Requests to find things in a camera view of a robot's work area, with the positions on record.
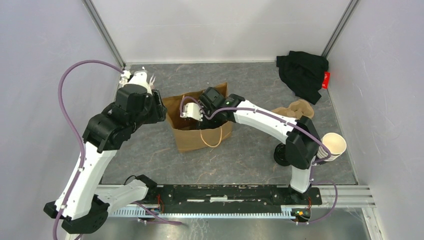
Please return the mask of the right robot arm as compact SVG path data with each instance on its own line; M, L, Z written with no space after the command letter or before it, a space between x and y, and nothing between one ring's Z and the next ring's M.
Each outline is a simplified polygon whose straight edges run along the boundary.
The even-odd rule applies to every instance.
M274 152L274 159L291 166L289 199L302 204L309 198L311 168L321 142L309 117L282 116L240 95L223 96L214 87L208 87L200 94L199 103L203 120L250 126L279 140L281 151Z

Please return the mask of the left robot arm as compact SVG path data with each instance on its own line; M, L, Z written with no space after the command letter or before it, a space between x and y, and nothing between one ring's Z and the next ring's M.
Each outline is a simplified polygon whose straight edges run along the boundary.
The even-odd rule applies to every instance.
M82 135L83 151L72 175L61 197L48 202L44 212L61 220L67 233L83 235L96 232L118 209L141 200L153 203L157 184L145 175L108 193L97 194L96 190L123 143L140 126L163 122L166 113L157 89L130 83L119 88L115 101L89 120Z

